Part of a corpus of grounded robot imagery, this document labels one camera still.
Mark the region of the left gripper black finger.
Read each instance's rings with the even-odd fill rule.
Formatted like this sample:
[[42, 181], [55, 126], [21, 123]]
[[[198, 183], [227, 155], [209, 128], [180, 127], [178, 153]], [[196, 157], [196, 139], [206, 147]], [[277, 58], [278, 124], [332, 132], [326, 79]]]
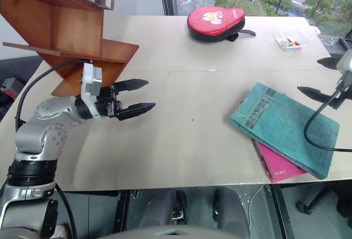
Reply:
[[118, 120], [123, 121], [123, 120], [137, 117], [139, 115], [147, 113], [155, 106], [156, 106], [155, 103], [138, 103], [138, 104], [130, 105], [125, 109], [119, 109]]
[[148, 83], [149, 82], [147, 80], [143, 80], [143, 79], [130, 79], [130, 80], [115, 82], [111, 85], [111, 88], [114, 91], [114, 93], [119, 93], [122, 91], [137, 90], [147, 85]]

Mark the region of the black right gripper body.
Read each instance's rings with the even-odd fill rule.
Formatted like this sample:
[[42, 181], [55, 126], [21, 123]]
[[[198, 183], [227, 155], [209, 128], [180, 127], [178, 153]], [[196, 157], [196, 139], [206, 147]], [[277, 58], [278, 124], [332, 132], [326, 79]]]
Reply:
[[351, 100], [351, 71], [346, 71], [339, 79], [336, 91], [328, 105], [338, 109], [346, 99]]

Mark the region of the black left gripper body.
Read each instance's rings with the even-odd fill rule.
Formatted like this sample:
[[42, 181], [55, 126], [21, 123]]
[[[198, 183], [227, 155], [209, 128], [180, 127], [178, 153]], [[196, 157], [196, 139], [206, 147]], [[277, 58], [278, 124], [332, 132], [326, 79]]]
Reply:
[[101, 116], [118, 118], [122, 109], [122, 104], [117, 100], [119, 91], [115, 85], [103, 87], [97, 96], [95, 106]]

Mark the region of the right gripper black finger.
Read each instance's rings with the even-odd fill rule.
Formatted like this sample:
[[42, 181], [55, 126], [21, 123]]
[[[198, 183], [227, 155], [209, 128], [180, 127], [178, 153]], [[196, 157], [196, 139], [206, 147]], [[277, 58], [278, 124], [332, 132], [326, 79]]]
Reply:
[[313, 99], [314, 101], [326, 103], [330, 101], [331, 96], [322, 93], [320, 90], [317, 90], [312, 87], [298, 86], [297, 89], [302, 92], [304, 95]]
[[317, 62], [325, 68], [328, 68], [331, 70], [338, 70], [337, 65], [339, 62], [339, 58], [326, 57], [326, 58], [317, 60]]

